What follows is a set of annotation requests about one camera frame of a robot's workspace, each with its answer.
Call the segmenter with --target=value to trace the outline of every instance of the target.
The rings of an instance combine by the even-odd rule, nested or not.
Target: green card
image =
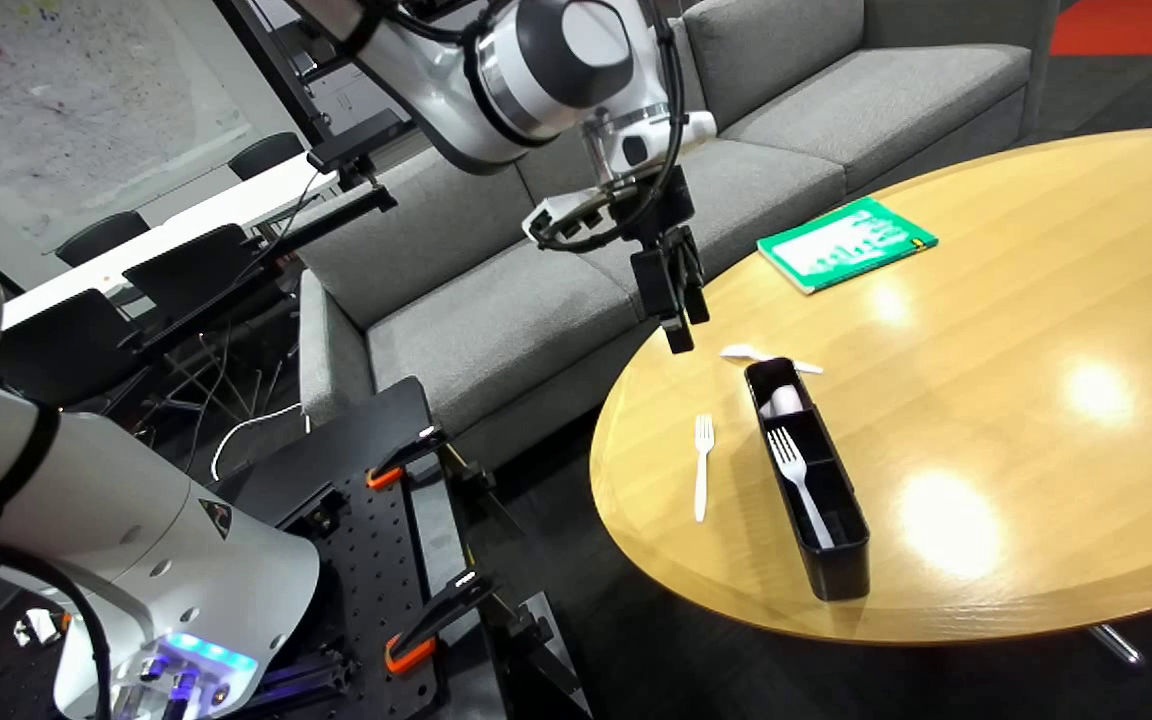
[[[900,258],[936,247],[936,235],[894,216],[870,195],[861,195],[810,224],[759,242],[759,253],[798,287],[820,291]]]

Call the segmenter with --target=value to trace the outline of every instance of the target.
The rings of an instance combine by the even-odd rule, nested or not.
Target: gray sofa
[[[1058,0],[700,0],[680,14],[686,106],[719,137],[680,157],[703,277],[757,235],[909,172],[1010,143]],[[481,463],[591,412],[656,327],[630,245],[541,253],[518,216],[588,187],[578,133],[495,178],[435,152],[381,172],[399,202],[298,258],[298,407],[313,426],[403,377]]]

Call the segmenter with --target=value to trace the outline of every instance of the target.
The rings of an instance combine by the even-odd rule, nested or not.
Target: black box
[[[849,468],[838,452],[830,450],[830,435],[797,371],[790,362],[759,362],[743,368],[743,386],[751,391],[751,412],[762,431],[762,450],[771,462],[771,474],[778,479],[783,511],[790,521],[790,537],[798,544],[798,558],[810,578],[810,593],[820,601],[854,601],[869,593],[869,523],[854,503]],[[798,407],[797,412],[771,412],[771,391],[790,390]],[[778,474],[777,452],[771,452],[771,431],[787,431],[797,452],[808,463],[808,495],[820,508],[826,540],[810,529],[808,503],[798,490]]]

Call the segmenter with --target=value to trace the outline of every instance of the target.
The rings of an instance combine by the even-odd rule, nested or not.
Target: round wooden table
[[[1152,610],[1152,133],[1078,137],[875,191],[940,247],[798,298],[762,258],[656,332],[591,442],[620,551],[674,596],[865,644],[1093,630]],[[810,362],[870,529],[865,601],[810,596],[723,344]],[[717,420],[690,521],[690,420]]]

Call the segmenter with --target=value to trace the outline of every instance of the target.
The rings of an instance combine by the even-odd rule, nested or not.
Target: table leg
[[[1127,635],[1119,635],[1110,625],[1096,625],[1096,630],[1089,630],[1093,632],[1093,642],[1107,654],[1107,656],[1115,656],[1119,663],[1127,663],[1127,670],[1141,670],[1144,663],[1144,654],[1127,642]]]

